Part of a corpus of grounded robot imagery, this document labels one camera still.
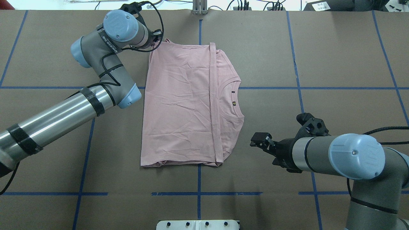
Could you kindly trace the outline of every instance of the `robotic arm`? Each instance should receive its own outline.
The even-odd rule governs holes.
[[[124,4],[121,9],[108,12],[103,24],[72,44],[75,60],[83,67],[92,67],[100,82],[1,132],[0,177],[13,171],[22,159],[38,153],[105,110],[115,105],[126,108],[141,98],[136,83],[116,54],[122,50],[139,51],[162,40],[163,28],[150,31],[139,14],[146,3],[149,2]]]
[[[309,113],[297,121],[302,127],[295,138],[276,142],[269,133],[255,133],[250,146],[275,156],[273,165],[288,172],[355,180],[345,230],[409,230],[397,215],[401,189],[409,187],[409,156],[368,135],[330,136],[323,120]]]

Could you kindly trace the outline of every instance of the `white label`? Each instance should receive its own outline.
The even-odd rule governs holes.
[[[324,11],[331,9],[327,2],[315,3],[312,4],[312,7],[314,8],[315,11]]]

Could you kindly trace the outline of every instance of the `cable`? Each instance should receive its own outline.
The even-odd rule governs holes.
[[[151,5],[154,6],[154,5],[157,5],[157,4],[161,3],[161,2],[163,2],[163,0],[159,0],[159,1],[157,1],[157,2],[155,2],[153,4],[151,4]]]
[[[99,6],[100,3],[101,3],[101,1],[98,2],[98,4],[95,6],[94,10],[97,9],[97,7]]]
[[[409,129],[409,126],[387,126],[387,127],[382,127],[378,129],[374,129],[371,131],[368,131],[364,133],[363,135],[371,135],[373,133],[378,133],[386,130],[407,130]],[[409,141],[402,141],[402,142],[379,142],[379,144],[385,145],[385,144],[409,144]],[[351,196],[351,186],[349,184],[349,178],[346,179],[346,186],[348,187],[348,193],[349,196]]]
[[[230,5],[234,2],[234,0],[231,0],[231,2],[229,3],[229,5],[227,6],[226,10],[229,10]]]
[[[209,9],[212,8],[212,7],[217,7],[217,8],[219,8],[219,9],[223,10],[222,8],[220,8],[220,7],[218,7],[218,6],[211,6],[211,7],[209,7]]]
[[[179,0],[165,0],[165,2],[184,2],[184,3],[193,3],[189,1],[179,1]]]
[[[267,5],[268,5],[268,4],[270,4],[270,3],[272,3],[272,4],[273,4],[273,6],[274,6],[274,2],[267,2],[267,4],[264,6],[263,10],[265,10],[265,9],[266,9],[266,7],[267,7]]]
[[[349,196],[352,196],[351,185],[349,184],[349,178],[346,179],[346,186],[348,188]]]
[[[378,128],[378,129],[374,129],[371,131],[368,131],[366,133],[364,133],[363,135],[371,135],[373,133],[377,133],[377,132],[382,132],[382,131],[386,131],[386,130],[398,130],[398,129],[409,129],[408,126],[387,126],[387,127],[382,127],[382,128]]]
[[[17,172],[17,169],[18,169],[19,165],[20,165],[20,162],[18,162],[16,164],[16,169],[13,171],[13,174],[11,175],[11,177],[10,177],[9,181],[7,182],[6,186],[4,187],[4,189],[0,192],[0,196],[3,195],[6,192],[6,190],[9,188],[11,182],[14,179],[14,176],[16,175],[16,172]]]
[[[153,50],[157,49],[159,47],[159,45],[162,43],[163,35],[165,33],[165,29],[163,27],[162,16],[160,15],[159,11],[157,10],[157,8],[156,8],[156,6],[154,4],[152,4],[151,2],[147,2],[147,3],[149,3],[155,9],[157,15],[159,16],[160,24],[162,26],[162,36],[160,37],[158,45],[156,47],[154,47],[153,49],[151,49],[151,50],[140,50],[140,49],[138,49],[136,47],[124,48],[122,50],[134,50],[134,51],[138,51],[138,52],[149,53],[149,52],[152,52]]]

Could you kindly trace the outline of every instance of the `metal bracket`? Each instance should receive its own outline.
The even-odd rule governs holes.
[[[240,230],[240,221],[235,220],[185,220],[159,221],[156,230]]]
[[[207,0],[193,0],[192,14],[207,14]]]

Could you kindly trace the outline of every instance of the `black tape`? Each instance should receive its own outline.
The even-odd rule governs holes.
[[[40,152],[43,148],[39,146],[30,136],[18,125],[14,124],[7,129],[14,141],[28,155]]]
[[[405,220],[401,219],[401,218],[399,218],[399,219],[403,222],[403,224],[405,225],[406,229],[409,230],[409,225],[408,225],[408,223],[407,223]]]
[[[120,48],[111,40],[111,38],[107,35],[105,32],[105,29],[103,27],[97,29],[97,32],[101,39],[105,42],[105,45],[108,46],[115,54],[118,53],[118,50]]]
[[[110,73],[110,72],[112,72],[112,71],[114,71],[114,70],[116,70],[116,69],[118,69],[119,67],[122,67],[122,66],[123,66],[123,64],[119,64],[119,65],[116,65],[116,66],[114,66],[112,68],[109,68],[106,71],[102,72],[98,77],[102,78],[104,75],[106,75],[106,74],[108,74],[108,73]]]
[[[307,144],[306,144],[306,148],[304,149],[304,159],[306,160],[306,163],[307,163],[308,168],[310,168],[311,171],[316,172],[314,169],[312,169],[310,163],[308,162],[308,157],[307,157],[307,149],[308,149],[308,146],[310,145],[310,143],[311,143],[311,141],[312,141],[313,139],[314,139],[314,138],[311,138],[311,139],[307,142]]]
[[[391,213],[391,214],[398,214],[398,211],[396,209],[391,209],[391,208],[387,208],[387,207],[382,207],[379,205],[374,205],[372,203],[366,202],[366,201],[362,201],[362,200],[358,200],[356,198],[351,197],[351,201],[355,202],[357,204],[363,205],[363,206],[367,206],[379,211],[383,211],[383,212],[387,212],[387,213]]]
[[[94,108],[95,112],[97,113],[97,117],[105,113],[105,109],[102,103],[98,100],[95,94],[87,87],[80,89],[80,92],[87,98],[87,100],[91,103],[92,107]]]

